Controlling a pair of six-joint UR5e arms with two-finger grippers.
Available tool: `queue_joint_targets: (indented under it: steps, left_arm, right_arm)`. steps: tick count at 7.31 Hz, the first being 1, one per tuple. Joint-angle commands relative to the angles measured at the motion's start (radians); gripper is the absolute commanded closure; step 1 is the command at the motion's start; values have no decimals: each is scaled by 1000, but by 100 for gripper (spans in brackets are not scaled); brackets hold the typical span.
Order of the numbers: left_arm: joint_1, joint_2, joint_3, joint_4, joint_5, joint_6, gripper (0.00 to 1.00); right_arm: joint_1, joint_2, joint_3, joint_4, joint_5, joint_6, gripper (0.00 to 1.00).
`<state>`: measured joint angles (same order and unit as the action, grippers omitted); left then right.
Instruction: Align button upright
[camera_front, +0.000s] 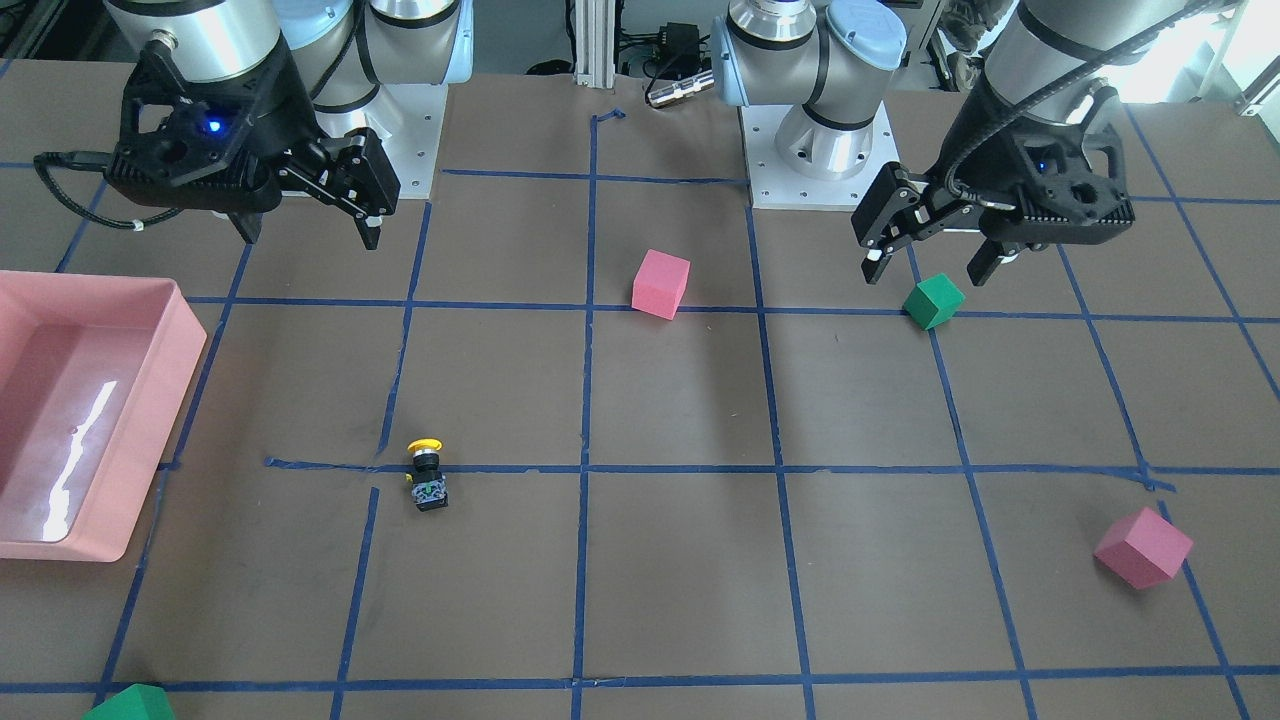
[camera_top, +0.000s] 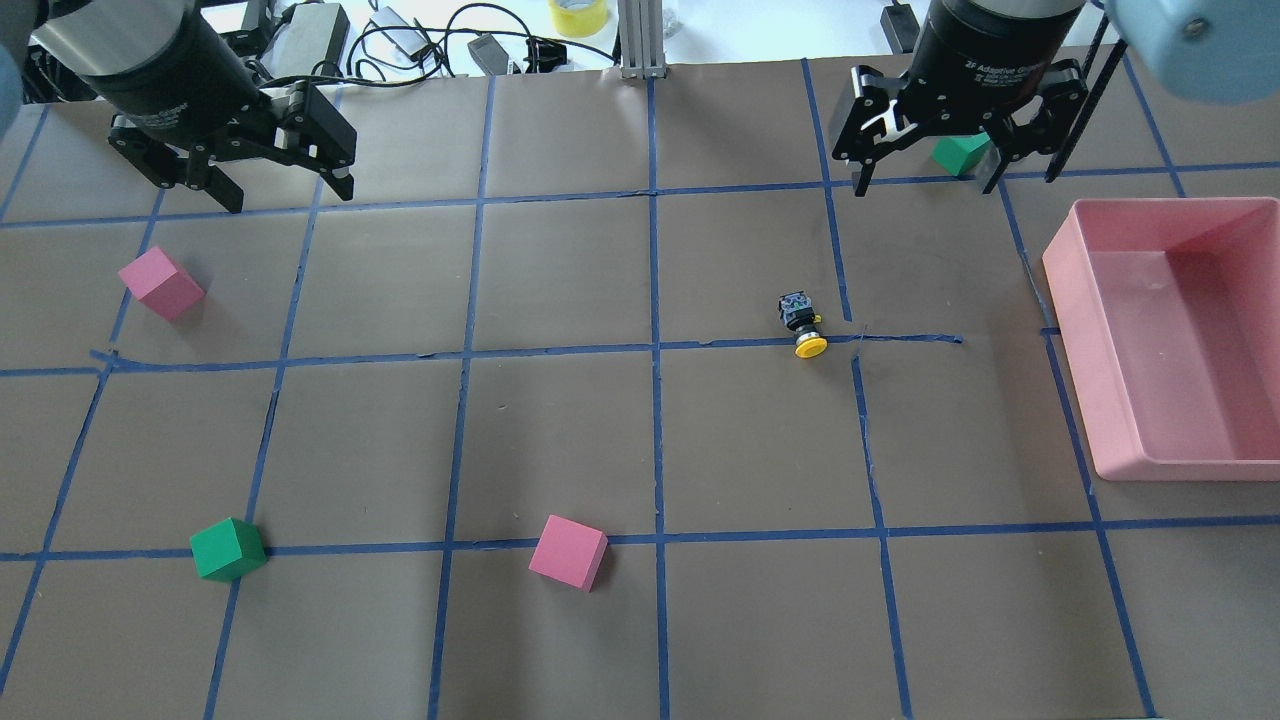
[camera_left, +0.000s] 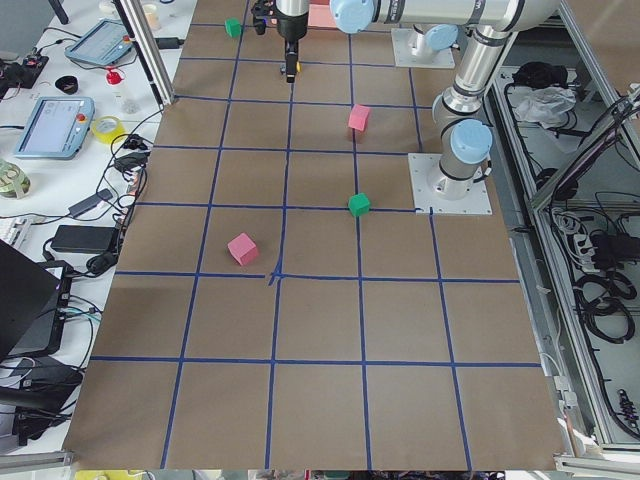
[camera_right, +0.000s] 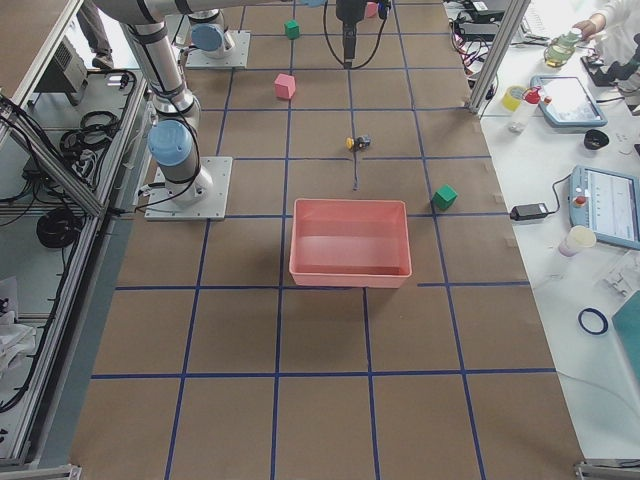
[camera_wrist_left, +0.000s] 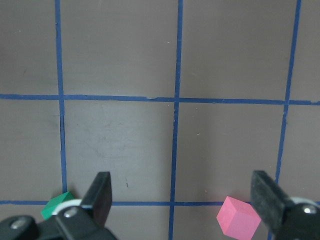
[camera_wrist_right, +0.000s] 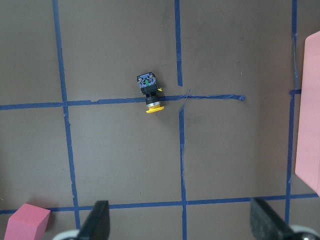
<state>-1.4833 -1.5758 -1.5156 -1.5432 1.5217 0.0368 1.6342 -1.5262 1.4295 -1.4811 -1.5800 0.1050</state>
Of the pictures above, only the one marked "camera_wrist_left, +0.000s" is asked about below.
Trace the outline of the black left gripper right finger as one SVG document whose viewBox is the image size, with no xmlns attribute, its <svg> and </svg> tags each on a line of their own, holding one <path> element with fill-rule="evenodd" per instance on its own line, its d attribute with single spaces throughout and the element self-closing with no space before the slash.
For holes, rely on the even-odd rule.
<svg viewBox="0 0 320 240">
<path fill-rule="evenodd" d="M 254 170 L 251 205 L 274 240 L 318 240 L 320 206 L 307 198 L 290 197 L 263 170 Z"/>
</svg>

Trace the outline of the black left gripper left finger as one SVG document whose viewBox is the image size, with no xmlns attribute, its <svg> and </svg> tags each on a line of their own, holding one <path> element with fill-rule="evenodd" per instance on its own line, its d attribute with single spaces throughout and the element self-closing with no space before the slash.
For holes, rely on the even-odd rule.
<svg viewBox="0 0 320 240">
<path fill-rule="evenodd" d="M 65 240 L 111 240 L 105 224 L 112 206 L 110 172 L 99 172 L 80 201 L 61 209 L 55 221 Z"/>
</svg>

